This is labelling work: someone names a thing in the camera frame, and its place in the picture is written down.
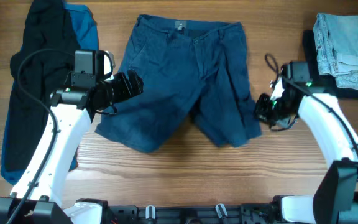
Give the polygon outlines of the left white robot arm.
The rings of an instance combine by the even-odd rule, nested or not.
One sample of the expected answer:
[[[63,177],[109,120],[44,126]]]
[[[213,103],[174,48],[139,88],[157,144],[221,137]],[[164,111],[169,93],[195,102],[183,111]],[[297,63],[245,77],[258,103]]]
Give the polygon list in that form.
[[[55,90],[47,108],[48,125],[29,165],[7,197],[0,197],[0,223],[111,223],[105,200],[79,199],[62,208],[71,162],[95,114],[143,92],[134,70],[109,75],[78,74]]]

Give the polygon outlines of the dark blue denim shorts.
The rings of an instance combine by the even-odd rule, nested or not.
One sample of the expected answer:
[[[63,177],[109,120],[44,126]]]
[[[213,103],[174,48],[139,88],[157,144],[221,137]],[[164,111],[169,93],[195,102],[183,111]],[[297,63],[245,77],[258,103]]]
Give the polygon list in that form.
[[[239,22],[175,20],[141,14],[120,71],[135,71],[139,96],[109,108],[102,137],[141,152],[156,151],[190,117],[217,146],[239,147],[261,135]]]

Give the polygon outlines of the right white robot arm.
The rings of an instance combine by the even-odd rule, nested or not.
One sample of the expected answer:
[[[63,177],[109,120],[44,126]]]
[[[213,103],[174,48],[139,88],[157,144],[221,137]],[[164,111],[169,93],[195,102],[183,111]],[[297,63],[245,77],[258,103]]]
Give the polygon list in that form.
[[[285,223],[358,223],[358,135],[335,96],[304,88],[261,94],[255,117],[284,131],[290,118],[309,127],[328,171],[314,195],[278,196],[278,221]]]

